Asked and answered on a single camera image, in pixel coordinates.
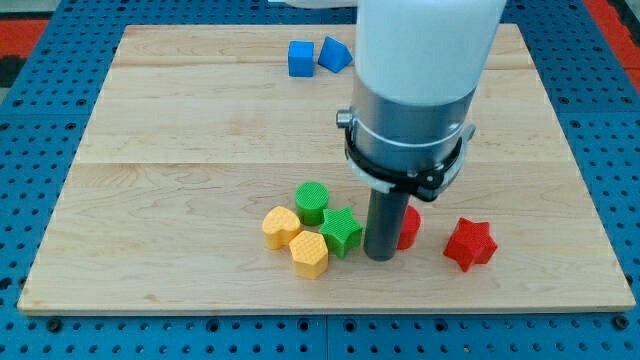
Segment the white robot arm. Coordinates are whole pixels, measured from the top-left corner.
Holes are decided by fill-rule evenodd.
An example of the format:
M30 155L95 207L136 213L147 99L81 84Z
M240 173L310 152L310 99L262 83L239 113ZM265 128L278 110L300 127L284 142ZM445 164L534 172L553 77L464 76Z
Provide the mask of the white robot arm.
M473 135L464 124L505 0L360 0L351 106L337 116L354 173L435 200Z

